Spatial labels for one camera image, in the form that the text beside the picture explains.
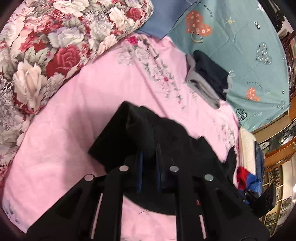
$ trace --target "orange heart print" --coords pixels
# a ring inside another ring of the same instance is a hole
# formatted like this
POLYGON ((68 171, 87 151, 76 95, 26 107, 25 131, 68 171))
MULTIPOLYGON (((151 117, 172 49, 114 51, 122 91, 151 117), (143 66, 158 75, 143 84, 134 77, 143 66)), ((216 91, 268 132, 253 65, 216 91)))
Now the orange heart print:
POLYGON ((260 101, 260 98, 256 95, 256 90, 254 87, 247 89, 246 99, 252 101, 260 101))
POLYGON ((203 23, 203 17, 198 11, 191 11, 185 18, 186 33, 199 34, 201 36, 208 36, 212 33, 211 26, 203 23))

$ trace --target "metal screw head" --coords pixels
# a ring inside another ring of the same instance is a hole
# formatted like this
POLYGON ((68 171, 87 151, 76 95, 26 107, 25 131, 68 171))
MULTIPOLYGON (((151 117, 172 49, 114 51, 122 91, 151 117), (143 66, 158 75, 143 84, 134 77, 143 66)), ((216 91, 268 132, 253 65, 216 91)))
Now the metal screw head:
POLYGON ((177 166, 171 166, 170 171, 171 172, 177 172, 177 171, 179 171, 179 168, 177 166))
POLYGON ((128 171, 128 166, 126 166, 126 165, 120 166, 119 170, 121 170, 122 172, 126 172, 126 171, 128 171))
POLYGON ((94 176, 92 174, 87 174, 85 177, 84 177, 84 180, 89 182, 89 181, 92 181, 94 179, 94 176))
POLYGON ((207 181, 209 181, 209 182, 211 182, 211 181, 214 180, 214 177, 213 177, 211 174, 206 174, 206 175, 204 176, 204 178, 205 178, 207 181))

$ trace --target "blue cloth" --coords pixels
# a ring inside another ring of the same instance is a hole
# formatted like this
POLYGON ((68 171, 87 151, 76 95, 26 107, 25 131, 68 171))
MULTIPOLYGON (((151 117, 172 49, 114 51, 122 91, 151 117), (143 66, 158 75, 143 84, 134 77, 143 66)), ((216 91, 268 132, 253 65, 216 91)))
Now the blue cloth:
POLYGON ((148 21, 138 29, 159 39, 166 36, 178 18, 195 2, 195 0, 152 0, 154 13, 148 21))
POLYGON ((247 177, 247 190, 252 190, 258 193, 259 196, 262 194, 262 179, 258 179, 255 175, 249 173, 247 177))
POLYGON ((261 195, 263 176, 264 176, 264 155, 257 142, 255 142, 255 161, 256 161, 256 175, 257 175, 257 179, 260 181, 260 188, 261 188, 259 195, 261 195))

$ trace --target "light blue bedsheet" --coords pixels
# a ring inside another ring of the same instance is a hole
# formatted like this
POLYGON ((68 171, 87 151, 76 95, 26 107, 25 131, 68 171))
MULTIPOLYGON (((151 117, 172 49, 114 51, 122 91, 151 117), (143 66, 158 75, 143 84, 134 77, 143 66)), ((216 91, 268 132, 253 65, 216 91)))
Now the light blue bedsheet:
POLYGON ((183 52, 201 50, 233 73, 233 88, 227 101, 248 131, 288 110, 285 53, 257 0, 198 0, 177 21, 169 37, 183 52), (203 43, 191 40, 192 30, 194 38, 203 43))

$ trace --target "blue strip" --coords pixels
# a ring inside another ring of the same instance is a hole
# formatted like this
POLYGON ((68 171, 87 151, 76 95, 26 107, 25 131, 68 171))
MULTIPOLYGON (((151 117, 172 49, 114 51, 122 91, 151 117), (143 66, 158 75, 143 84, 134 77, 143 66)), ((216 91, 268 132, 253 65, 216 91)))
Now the blue strip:
POLYGON ((139 169, 138 169, 138 186, 137 192, 140 193, 142 190, 142 175, 143 175, 143 152, 139 152, 139 169))
POLYGON ((160 183, 160 147, 159 147, 159 144, 157 144, 157 147, 156 147, 156 180, 157 180, 157 191, 159 193, 161 193, 161 183, 160 183))

